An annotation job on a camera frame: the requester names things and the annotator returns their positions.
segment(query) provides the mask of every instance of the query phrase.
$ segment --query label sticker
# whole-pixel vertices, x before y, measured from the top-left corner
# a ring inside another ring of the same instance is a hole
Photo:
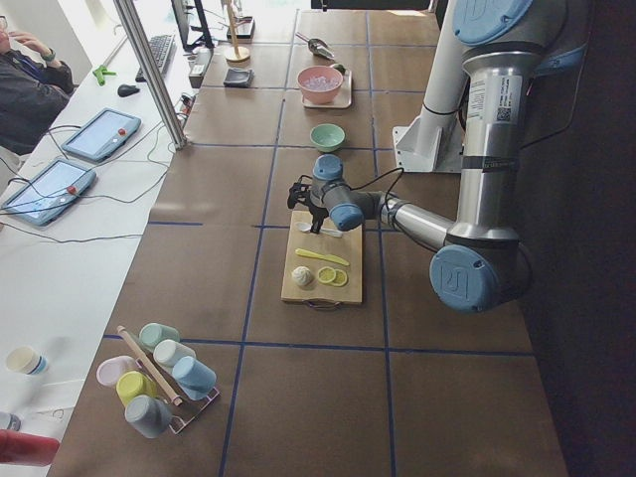
[[[523,78],[487,77],[471,83],[466,120],[517,124]]]

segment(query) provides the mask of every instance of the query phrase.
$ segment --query garlic bulb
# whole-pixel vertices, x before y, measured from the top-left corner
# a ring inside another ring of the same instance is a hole
[[[306,266],[297,266],[292,270],[291,278],[298,286],[305,286],[311,283],[311,280],[314,279],[314,275]]]

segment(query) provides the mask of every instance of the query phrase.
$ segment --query computer keyboard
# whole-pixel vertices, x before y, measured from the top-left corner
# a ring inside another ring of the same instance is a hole
[[[174,53],[175,36],[174,35],[157,35],[152,37],[148,42],[150,45],[150,51],[155,59],[159,73],[163,74],[164,70],[170,63],[172,54]],[[135,81],[143,82],[146,78],[143,77],[143,71],[141,68],[135,76]]]

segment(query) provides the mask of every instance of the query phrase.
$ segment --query brown tabletop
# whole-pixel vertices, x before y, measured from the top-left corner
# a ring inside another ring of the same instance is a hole
[[[327,41],[353,74],[347,109],[308,109],[297,73]],[[223,87],[216,50],[97,351],[54,477],[565,476],[535,358],[515,303],[480,315],[443,306],[431,254],[367,223],[364,302],[317,312],[280,300],[287,189],[332,122],[361,185],[395,166],[392,129],[421,108],[434,16],[287,12],[256,18],[249,89]],[[385,190],[392,178],[377,184]],[[454,218],[459,177],[408,174],[402,197]],[[179,329],[219,376],[221,397],[181,434],[145,439],[94,370],[127,353],[117,325]]]

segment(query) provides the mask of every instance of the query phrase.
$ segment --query person's hand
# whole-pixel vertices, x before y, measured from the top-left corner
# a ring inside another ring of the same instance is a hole
[[[34,52],[39,53],[41,56],[45,57],[51,54],[51,49],[29,32],[9,32],[9,37]]]

